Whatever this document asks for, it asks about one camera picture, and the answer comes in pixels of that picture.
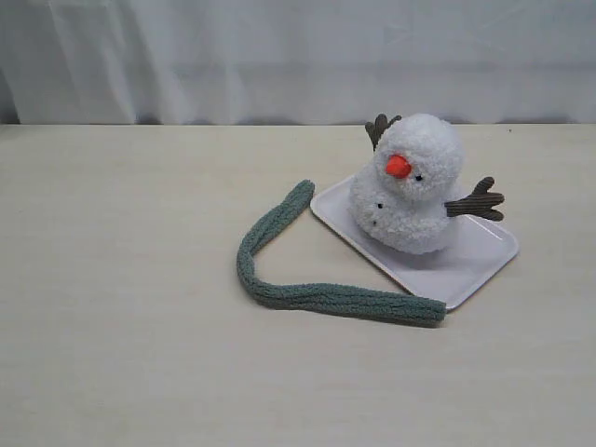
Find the green fuzzy scarf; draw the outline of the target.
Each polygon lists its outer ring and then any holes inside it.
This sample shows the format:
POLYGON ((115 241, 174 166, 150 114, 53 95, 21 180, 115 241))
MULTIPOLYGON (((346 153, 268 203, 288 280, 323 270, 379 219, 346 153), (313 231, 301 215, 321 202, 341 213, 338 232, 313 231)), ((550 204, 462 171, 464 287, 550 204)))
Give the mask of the green fuzzy scarf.
POLYGON ((255 256, 305 211, 315 184, 304 179, 260 217, 241 239, 236 254, 239 283, 263 307, 306 311, 342 318, 359 318, 418 327, 435 327, 447 315, 446 304, 403 292, 379 291, 329 282, 277 284, 259 278, 255 256))

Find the white rectangular plastic tray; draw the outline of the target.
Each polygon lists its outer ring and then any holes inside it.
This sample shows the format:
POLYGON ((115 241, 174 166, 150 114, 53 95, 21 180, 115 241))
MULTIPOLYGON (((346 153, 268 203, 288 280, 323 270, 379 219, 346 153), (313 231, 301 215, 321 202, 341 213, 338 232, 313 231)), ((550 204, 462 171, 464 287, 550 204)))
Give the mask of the white rectangular plastic tray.
POLYGON ((491 280, 519 253, 518 239, 498 223, 475 216, 457 219, 457 231, 442 251, 411 255, 364 233, 348 211, 352 178, 316 193, 310 209, 348 246, 410 294, 445 303, 452 311, 491 280))

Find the white plush snowman toy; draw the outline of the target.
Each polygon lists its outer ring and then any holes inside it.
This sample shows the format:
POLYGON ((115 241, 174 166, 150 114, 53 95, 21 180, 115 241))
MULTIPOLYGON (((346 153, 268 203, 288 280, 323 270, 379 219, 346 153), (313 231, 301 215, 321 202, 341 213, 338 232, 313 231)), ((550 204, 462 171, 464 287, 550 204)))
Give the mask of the white plush snowman toy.
POLYGON ((354 175, 348 199, 351 217, 370 238, 420 255, 445 249, 462 216, 503 220, 505 197, 494 190, 494 177, 458 193, 465 153, 448 121, 428 113, 380 113, 364 129, 372 157, 354 175))

